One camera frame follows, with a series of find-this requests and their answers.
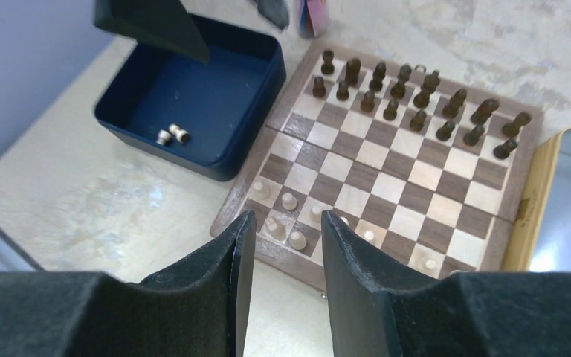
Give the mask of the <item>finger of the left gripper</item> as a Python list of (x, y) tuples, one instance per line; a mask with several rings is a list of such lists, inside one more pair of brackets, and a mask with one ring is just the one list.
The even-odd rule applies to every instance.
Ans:
[(95, 0), (93, 24), (152, 47), (210, 61), (210, 50), (193, 17), (176, 0)]

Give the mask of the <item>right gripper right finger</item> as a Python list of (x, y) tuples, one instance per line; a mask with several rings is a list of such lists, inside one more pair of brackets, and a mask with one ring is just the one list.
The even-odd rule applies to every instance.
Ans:
[(571, 273), (427, 276), (321, 219), (336, 356), (571, 356)]

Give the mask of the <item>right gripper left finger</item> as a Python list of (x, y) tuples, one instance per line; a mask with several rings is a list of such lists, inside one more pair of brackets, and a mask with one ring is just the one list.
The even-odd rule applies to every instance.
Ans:
[(257, 219), (139, 283), (102, 271), (0, 272), (0, 356), (242, 356)]

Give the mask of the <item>white chess piece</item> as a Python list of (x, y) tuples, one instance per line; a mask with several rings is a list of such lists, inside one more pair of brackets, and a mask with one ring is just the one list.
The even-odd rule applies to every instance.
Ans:
[(323, 213), (323, 208), (321, 206), (313, 205), (309, 211), (310, 220), (313, 222), (320, 223), (322, 213)]
[(255, 199), (266, 200), (270, 197), (271, 191), (270, 187), (263, 181), (255, 181), (251, 186), (251, 192), (249, 193)]
[(437, 261), (430, 257), (421, 257), (416, 264), (417, 270), (425, 274), (433, 273), (437, 268)]
[(376, 235), (373, 231), (366, 230), (363, 232), (363, 238), (369, 243), (374, 245), (376, 242)]

